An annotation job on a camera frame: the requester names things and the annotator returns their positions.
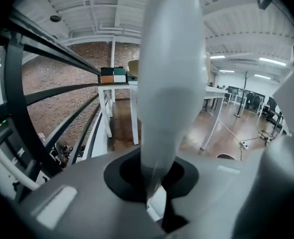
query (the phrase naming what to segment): black circular object on floor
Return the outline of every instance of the black circular object on floor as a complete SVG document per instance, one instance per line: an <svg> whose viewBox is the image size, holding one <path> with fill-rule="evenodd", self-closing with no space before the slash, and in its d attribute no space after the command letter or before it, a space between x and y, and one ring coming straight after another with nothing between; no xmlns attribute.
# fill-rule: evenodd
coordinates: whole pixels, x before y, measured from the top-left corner
<svg viewBox="0 0 294 239"><path fill-rule="evenodd" d="M49 19L51 20L51 22L55 22L55 23L60 22L62 20L62 18L58 15L52 15L52 16L50 16Z"/></svg>

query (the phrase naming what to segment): brick wall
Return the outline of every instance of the brick wall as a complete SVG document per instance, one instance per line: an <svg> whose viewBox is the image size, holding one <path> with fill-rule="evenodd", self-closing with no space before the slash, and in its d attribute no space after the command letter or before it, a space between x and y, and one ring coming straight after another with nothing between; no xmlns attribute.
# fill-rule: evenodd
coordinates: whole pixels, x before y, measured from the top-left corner
<svg viewBox="0 0 294 239"><path fill-rule="evenodd" d="M73 45L77 54L90 64L100 67L110 66L111 44L105 42ZM115 47L115 66L128 69L128 62L137 59L139 46L117 43ZM24 64L22 69L24 93L39 90L97 82L97 76L73 66L66 65L38 56ZM79 106L97 93L97 87L74 90L52 98L47 98L28 107L28 112L37 132L43 132L47 137L62 120L72 114ZM128 91L116 91L116 98L129 97ZM74 145L83 126L98 105L98 99L92 102L67 128L60 137L61 144ZM94 121L84 140L86 143Z"/></svg>

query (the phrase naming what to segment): power strip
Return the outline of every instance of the power strip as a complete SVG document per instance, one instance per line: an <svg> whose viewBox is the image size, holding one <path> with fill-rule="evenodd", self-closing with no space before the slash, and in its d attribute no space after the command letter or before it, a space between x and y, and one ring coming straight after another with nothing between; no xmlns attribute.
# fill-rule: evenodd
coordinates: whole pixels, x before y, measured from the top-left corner
<svg viewBox="0 0 294 239"><path fill-rule="evenodd" d="M240 141L240 143L245 150L248 150L248 145L244 141Z"/></svg>

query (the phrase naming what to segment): white pillar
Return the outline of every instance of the white pillar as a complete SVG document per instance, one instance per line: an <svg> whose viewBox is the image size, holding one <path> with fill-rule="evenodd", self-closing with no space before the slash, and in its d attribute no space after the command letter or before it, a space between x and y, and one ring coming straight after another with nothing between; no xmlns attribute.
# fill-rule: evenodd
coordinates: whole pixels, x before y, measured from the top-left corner
<svg viewBox="0 0 294 239"><path fill-rule="evenodd" d="M114 35L112 38L112 44L111 44L110 67L115 67L115 45L116 45L116 36ZM115 102L115 90L111 90L111 99L113 102Z"/></svg>

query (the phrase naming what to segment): black metal railing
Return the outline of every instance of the black metal railing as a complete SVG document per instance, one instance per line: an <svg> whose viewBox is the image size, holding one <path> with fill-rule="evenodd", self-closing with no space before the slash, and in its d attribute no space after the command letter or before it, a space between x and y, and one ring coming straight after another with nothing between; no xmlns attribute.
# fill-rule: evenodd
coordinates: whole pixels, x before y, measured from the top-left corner
<svg viewBox="0 0 294 239"><path fill-rule="evenodd" d="M49 33L15 9L6 21L4 29L0 31L0 45L3 45L6 50L3 71L1 73L3 75L1 89L4 103L0 105L0 123L7 119L9 125L9 128L0 132L0 144L6 141L6 138L11 134L18 135L20 145L32 157L28 166L25 165L27 167L26 175L36 180L36 174L42 170L47 176L52 177L62 171L62 168L50 156L49 151L65 129L98 95L90 98L73 114L65 118L48 136L44 144L35 131L27 107L62 93L101 85L100 70L86 62L69 48L59 44ZM98 83L63 86L24 95L22 85L22 59L24 51L49 57L91 72L97 75ZM81 144L99 108L100 105L95 108L82 133L79 135L70 155L69 166L76 162ZM19 187L17 192L18 201L26 195L26 190L23 186Z"/></svg>

